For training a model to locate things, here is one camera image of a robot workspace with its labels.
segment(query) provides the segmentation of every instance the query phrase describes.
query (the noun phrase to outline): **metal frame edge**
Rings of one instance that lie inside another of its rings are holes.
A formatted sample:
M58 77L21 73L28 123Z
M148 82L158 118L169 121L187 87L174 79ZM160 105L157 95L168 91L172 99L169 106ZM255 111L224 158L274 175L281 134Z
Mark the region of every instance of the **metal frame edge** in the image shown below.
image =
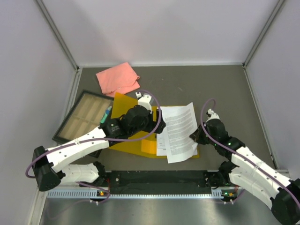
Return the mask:
M60 119L60 123L62 123L62 121L66 117L67 113L69 112L70 108L72 107L72 105L70 105L71 104L70 98L73 95L73 92L74 92L74 83L77 82L78 76L79 76L79 71L75 70L74 73L72 74L73 78L72 78L72 81L71 81L70 86L68 88L67 99L66 99L66 103L65 103L65 106L64 106L64 109L63 109L63 115L62 115L62 117Z
M261 110L260 110L260 107L259 107L259 103L258 103L258 100L257 100L257 96L253 90L253 85L252 85L252 82L249 78L249 75L248 75L248 72L247 72L247 68L245 66L243 66L243 69L244 69L244 73L245 73L245 76L246 76L246 80L247 80L247 83L248 83L248 86L249 86L249 89L250 89L250 92L251 92L251 95L252 95L252 99L254 101L254 105L255 105L255 108L256 108L256 112L257 112L257 115L258 115L258 118L259 118L259 121L260 121L260 124L262 126L262 131L263 131L263 135L264 135L264 138L266 140L266 143L267 143L267 146L268 146L268 149L269 149L269 152L271 154L271 158L272 158L272 161L274 163L274 167L275 169L278 169L278 165L277 165L277 157L276 155L274 154L273 150L272 150L272 147L271 147L271 143L270 143L270 140L269 140L269 135L268 135L268 132L267 132L267 129L266 129L266 126L265 126L265 120L261 114Z
M254 54L256 53L258 47L260 46L262 40L264 39L265 35L267 34L268 30L270 29L271 25L275 21L277 15L279 12L283 9L284 4L286 3L286 0L278 0L276 6L274 7L271 15L269 16L266 24L264 25L262 31L260 32L257 40L255 41L254 45L252 46L248 56L246 57L245 62L243 63L244 67L247 67L253 58Z
M36 189L27 225L38 225L40 223L47 195L48 192L40 192L38 188Z
M79 85L79 81L80 81L80 78L81 78L81 74L82 74L82 69L78 68L78 70L76 71L76 74L73 78L73 82L72 82L71 90L70 90L70 93L69 93L69 96L68 96L68 102L67 102L66 109L64 111L63 119L66 117L66 115L68 114L68 112L70 111L72 106L74 105L75 98L76 98L76 93L77 93L77 89L78 89L78 85Z
M37 7L39 8L39 10L41 11L43 17L45 18L47 24L49 25L51 31L53 32L55 39L58 41L62 51L64 52L64 54L66 55L67 59L70 61L71 65L73 66L74 69L78 70L78 65L75 61L75 59L73 58L69 48L67 47L64 39L62 38L58 28L56 27L49 11L47 10L47 7L45 6L43 0L34 0Z

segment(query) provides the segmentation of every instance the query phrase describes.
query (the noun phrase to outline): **pink cloth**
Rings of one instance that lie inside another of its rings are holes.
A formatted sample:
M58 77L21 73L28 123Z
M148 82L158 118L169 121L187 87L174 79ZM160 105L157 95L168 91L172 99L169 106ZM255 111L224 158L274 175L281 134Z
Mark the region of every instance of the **pink cloth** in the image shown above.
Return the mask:
M116 92L126 94L140 88L136 80L140 77L128 62L106 69L96 74L102 93L114 97Z

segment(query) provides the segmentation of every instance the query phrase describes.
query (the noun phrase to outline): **black end effector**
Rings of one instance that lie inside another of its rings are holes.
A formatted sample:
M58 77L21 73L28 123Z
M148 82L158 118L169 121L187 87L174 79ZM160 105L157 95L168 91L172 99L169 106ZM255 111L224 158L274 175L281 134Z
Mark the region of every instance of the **black end effector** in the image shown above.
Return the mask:
M207 185L209 187L230 186L231 182L229 179L229 174L235 167L237 166L232 162L223 162L219 167L218 172L211 172L207 174Z
M128 139L140 131L151 132L156 125L157 121L153 121L153 114L145 107L136 105L119 118L107 119L105 123L100 124L99 129L103 129L106 137ZM160 134L165 126L165 122L161 119L155 133ZM117 143L119 142L110 141L109 145Z
M245 144L241 142L239 139L235 137L231 137L228 135L228 132L225 129L224 123L221 122L219 119L211 119L207 121L204 126L206 127L206 131L208 134L218 141L219 143L227 146L232 150L237 150L240 147L245 147ZM215 146L217 152L221 155L226 157L228 160L231 160L231 154L226 149L222 148L221 146L215 144L203 131L202 126L200 125L198 129L190 135L195 142L198 144L212 144Z
M32 161L43 153L45 153L45 148L43 146L34 149ZM48 162L46 156L32 166L32 170L37 180L37 186L40 191L48 191L58 186L60 184L60 179L65 175L62 172L54 172L51 168L52 166L53 164Z
M300 200L300 179L290 180L291 184L286 188ZM284 189L279 188L279 193L272 200L271 211L275 218L283 225L294 225L300 220L300 209L291 195Z

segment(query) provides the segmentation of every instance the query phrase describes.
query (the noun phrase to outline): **cable tie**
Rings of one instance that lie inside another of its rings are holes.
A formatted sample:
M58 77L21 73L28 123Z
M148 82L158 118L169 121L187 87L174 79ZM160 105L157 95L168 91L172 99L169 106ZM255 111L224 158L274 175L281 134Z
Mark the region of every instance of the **cable tie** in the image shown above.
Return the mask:
M251 176L253 176L253 174L256 172L256 170L263 164L263 161L260 161L259 163L256 164L256 166L253 168L252 172L251 172Z
M76 138L76 139L74 139L74 143L75 143L76 145L79 145L79 144L80 144L80 140L79 140L78 138Z

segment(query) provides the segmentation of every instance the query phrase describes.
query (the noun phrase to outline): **gray floor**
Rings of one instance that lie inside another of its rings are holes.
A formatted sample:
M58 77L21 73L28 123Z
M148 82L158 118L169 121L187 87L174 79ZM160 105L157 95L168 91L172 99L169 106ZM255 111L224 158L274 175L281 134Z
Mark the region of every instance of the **gray floor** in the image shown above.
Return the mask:
M96 73L106 68L84 68L77 91L101 93ZM243 141L259 158L273 166L263 130L242 66L171 66L134 67L142 89L149 90L161 105L194 103L199 123L200 110L208 98L217 100L216 112L230 135ZM99 161L107 170L213 170L226 159L212 146L200 146L200 158L168 164L166 159L152 159L116 150L103 150ZM77 163L90 163L84 157Z

